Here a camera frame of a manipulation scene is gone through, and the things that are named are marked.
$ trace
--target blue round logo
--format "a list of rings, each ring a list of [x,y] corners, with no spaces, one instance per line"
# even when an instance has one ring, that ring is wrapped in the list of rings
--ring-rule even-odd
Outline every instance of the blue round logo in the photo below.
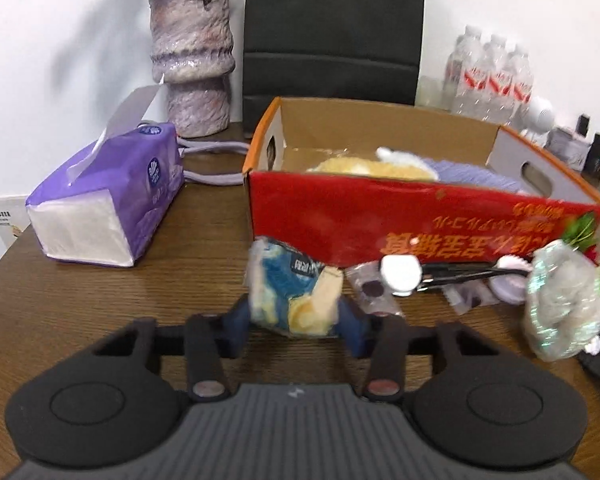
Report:
[[[145,135],[157,135],[162,131],[160,126],[154,126],[152,124],[145,124],[138,128],[138,132]]]
[[[149,184],[151,187],[155,187],[160,180],[160,162],[158,162],[157,158],[152,158],[151,162],[146,168],[146,174],[149,177]]]

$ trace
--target red cardboard box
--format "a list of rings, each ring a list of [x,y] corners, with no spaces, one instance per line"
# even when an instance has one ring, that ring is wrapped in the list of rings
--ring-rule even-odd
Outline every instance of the red cardboard box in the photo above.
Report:
[[[375,160],[378,146],[487,166],[530,195],[306,172],[339,153]],[[243,173],[254,236],[338,267],[403,253],[423,262],[493,261],[544,246],[587,212],[600,221],[600,193],[513,130],[405,105],[276,98]]]

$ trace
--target wooden table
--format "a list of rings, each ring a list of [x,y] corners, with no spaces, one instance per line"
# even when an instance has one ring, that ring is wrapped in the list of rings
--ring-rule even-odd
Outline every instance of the wooden table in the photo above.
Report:
[[[198,159],[203,166],[206,157]],[[222,161],[226,167],[218,171],[240,167],[236,156]],[[249,244],[240,187],[187,184],[133,269],[51,261],[28,229],[0,261],[0,476],[18,463],[3,410],[20,384],[135,317],[177,324],[193,312],[225,311],[244,292]],[[418,294],[402,306],[413,324],[457,319],[437,294]],[[574,359],[553,364],[535,359],[520,333],[519,316],[519,309],[497,306],[475,309],[462,322],[551,370],[586,398],[589,427],[573,463],[600,480],[600,382]],[[266,332],[254,333],[245,355],[225,363],[234,381],[355,385],[362,382],[365,364],[349,358],[334,340],[288,340]],[[429,377],[427,358],[409,358],[407,374],[408,388],[422,384]],[[163,376],[184,387],[182,358],[167,358]]]

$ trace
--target purple tissue package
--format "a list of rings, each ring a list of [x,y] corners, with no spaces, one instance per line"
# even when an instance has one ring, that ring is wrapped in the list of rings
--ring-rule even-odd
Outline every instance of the purple tissue package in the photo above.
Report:
[[[27,199],[46,256],[131,267],[184,181],[175,127],[138,123],[161,85],[136,89],[100,138]]]

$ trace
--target marbled purple vase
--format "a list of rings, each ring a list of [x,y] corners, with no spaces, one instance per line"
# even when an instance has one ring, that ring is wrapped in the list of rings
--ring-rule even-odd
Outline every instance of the marbled purple vase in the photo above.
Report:
[[[156,82],[169,85],[169,120],[181,137],[229,125],[225,75],[235,68],[229,0],[149,0]]]

